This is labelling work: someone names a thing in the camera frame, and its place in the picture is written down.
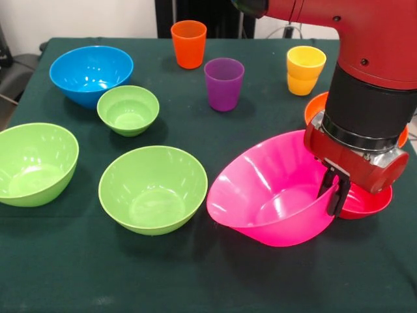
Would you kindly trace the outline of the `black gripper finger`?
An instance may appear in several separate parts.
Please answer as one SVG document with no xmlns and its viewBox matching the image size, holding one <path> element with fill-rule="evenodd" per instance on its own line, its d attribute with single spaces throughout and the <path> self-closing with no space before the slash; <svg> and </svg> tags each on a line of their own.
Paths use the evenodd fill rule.
<svg viewBox="0 0 417 313">
<path fill-rule="evenodd" d="M 317 193 L 317 198 L 320 198 L 328 189 L 334 186 L 338 182 L 338 175 L 334 167 L 329 167 L 326 169 L 319 191 Z"/>
<path fill-rule="evenodd" d="M 350 188 L 351 182 L 349 179 L 339 179 L 338 189 L 333 193 L 327 207 L 327 213 L 329 216 L 338 217 L 340 215 Z"/>
</svg>

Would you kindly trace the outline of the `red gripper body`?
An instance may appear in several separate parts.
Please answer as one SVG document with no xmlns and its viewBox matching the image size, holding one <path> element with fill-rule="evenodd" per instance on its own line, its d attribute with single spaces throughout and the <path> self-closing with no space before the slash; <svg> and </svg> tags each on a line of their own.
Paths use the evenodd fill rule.
<svg viewBox="0 0 417 313">
<path fill-rule="evenodd" d="M 391 186 L 404 172 L 409 154 L 391 146 L 383 152 L 353 149 L 325 129 L 326 115 L 319 112 L 309 122 L 304 145 L 329 172 L 375 194 Z"/>
</svg>

